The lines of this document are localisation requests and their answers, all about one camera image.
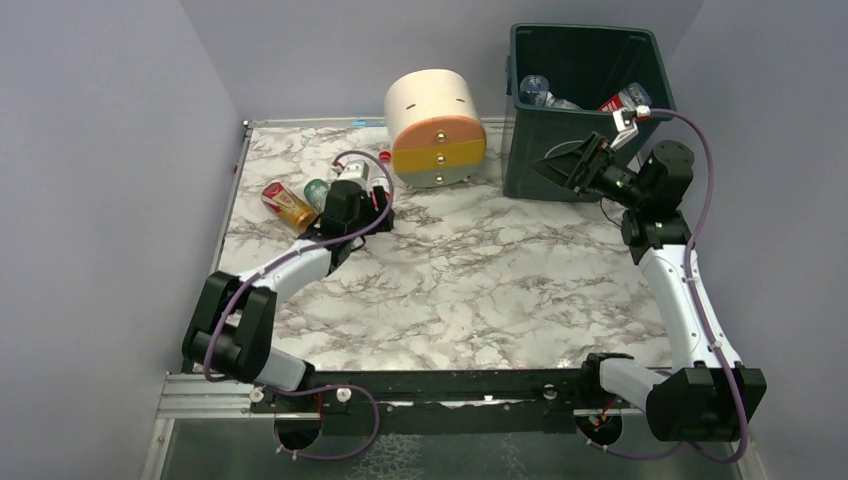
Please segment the green tinted water bottle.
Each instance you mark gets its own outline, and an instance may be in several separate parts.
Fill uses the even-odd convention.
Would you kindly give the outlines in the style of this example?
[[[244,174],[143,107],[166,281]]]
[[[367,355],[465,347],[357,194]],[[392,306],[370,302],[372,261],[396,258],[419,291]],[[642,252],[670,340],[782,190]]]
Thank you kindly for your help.
[[[303,189],[303,194],[309,205],[319,214],[323,213],[326,206],[327,195],[330,184],[320,178],[310,180]]]

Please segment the red label amber tea bottle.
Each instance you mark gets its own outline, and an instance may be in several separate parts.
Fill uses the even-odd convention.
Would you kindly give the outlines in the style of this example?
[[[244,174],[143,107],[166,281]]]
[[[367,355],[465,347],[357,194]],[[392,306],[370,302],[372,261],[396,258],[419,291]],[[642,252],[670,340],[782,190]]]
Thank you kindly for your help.
[[[300,234],[318,217],[317,212],[280,182],[272,182],[261,192],[263,204],[287,227]]]

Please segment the clear bottle red label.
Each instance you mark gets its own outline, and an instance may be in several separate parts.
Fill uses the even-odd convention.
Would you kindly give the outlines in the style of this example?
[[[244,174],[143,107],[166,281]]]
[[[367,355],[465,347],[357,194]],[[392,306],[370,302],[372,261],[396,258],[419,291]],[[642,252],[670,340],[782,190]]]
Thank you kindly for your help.
[[[651,107],[653,104],[651,96],[638,82],[628,84],[617,92],[599,108],[600,112],[614,112],[621,109],[635,110],[639,106]]]
[[[391,163],[391,153],[388,150],[382,150],[377,155],[377,158],[380,161],[381,167],[371,164],[368,185],[370,188],[380,186],[384,190],[388,190],[391,176],[387,174],[387,171]]]

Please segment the crushed clear bottle pink label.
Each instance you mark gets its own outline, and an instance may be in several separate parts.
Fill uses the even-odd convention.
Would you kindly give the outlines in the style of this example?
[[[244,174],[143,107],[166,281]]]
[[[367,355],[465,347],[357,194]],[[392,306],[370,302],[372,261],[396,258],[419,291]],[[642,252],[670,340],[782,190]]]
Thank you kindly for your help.
[[[527,75],[519,83],[518,100],[527,106],[544,107],[550,93],[549,81],[542,75]]]

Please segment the cream orange yellow drawer unit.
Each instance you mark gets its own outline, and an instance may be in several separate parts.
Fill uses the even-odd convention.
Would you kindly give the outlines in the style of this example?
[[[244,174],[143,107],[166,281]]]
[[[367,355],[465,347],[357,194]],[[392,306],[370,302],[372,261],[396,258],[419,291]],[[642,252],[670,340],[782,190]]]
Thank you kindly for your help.
[[[391,165],[412,188],[466,181],[479,170],[487,135],[466,80],[448,69],[424,69],[396,80],[384,97]]]

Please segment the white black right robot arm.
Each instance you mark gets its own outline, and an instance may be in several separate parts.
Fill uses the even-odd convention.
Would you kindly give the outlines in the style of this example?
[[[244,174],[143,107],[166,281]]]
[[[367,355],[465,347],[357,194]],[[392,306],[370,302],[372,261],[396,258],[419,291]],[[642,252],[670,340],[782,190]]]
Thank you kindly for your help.
[[[623,242],[653,291],[670,341],[669,376],[626,354],[589,355],[582,365],[587,394],[629,402],[646,415],[660,441],[735,442],[767,383],[729,345],[700,282],[692,232],[679,209],[693,163],[687,146],[662,141],[632,170],[616,164],[609,141],[593,133],[531,168],[564,190],[596,193],[624,207]]]

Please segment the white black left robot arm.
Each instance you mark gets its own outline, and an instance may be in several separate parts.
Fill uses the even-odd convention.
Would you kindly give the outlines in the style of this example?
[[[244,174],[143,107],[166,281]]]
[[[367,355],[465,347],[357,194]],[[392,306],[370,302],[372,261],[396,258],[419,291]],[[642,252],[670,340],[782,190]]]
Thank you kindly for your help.
[[[276,309],[337,270],[355,240],[390,231],[393,198],[392,184],[337,180],[323,212],[281,256],[240,274],[210,274],[182,340],[184,360],[202,366],[210,381],[302,389],[314,367],[273,346]]]

